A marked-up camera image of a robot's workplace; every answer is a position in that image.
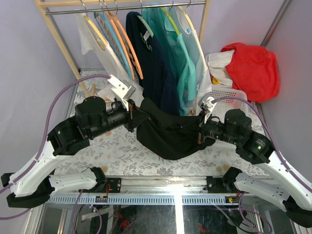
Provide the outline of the black t shirt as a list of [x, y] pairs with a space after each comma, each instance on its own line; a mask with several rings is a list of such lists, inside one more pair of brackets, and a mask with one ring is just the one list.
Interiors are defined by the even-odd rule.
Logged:
[[178, 160], [215, 143], [211, 138], [198, 143], [198, 116], [167, 114], [148, 98], [142, 101], [140, 109], [149, 117], [136, 128], [136, 138], [163, 159]]

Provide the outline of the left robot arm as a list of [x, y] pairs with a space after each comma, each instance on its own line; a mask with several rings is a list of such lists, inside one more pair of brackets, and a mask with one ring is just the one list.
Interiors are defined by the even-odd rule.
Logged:
[[105, 101], [96, 96], [86, 98], [75, 107], [75, 115], [62, 121], [47, 135], [39, 156], [16, 173], [1, 176], [3, 186], [10, 186], [7, 196], [10, 208], [34, 208], [71, 191], [103, 192], [107, 178], [100, 167], [88, 168], [80, 174], [54, 175], [62, 162], [89, 147], [94, 138], [119, 126], [132, 132], [149, 117], [131, 100], [125, 108], [115, 101], [106, 109]]

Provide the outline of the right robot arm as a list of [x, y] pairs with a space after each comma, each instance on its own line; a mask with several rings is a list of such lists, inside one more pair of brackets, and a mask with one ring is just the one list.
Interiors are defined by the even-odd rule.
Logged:
[[218, 186], [230, 193], [240, 190], [254, 194], [280, 208], [296, 224], [311, 228], [311, 182], [287, 163], [265, 135], [252, 130], [252, 120], [243, 111], [228, 110], [224, 122], [204, 111], [199, 118], [199, 143], [213, 139], [235, 145], [235, 152], [242, 159], [262, 169], [278, 183], [273, 186], [230, 167], [210, 189]]

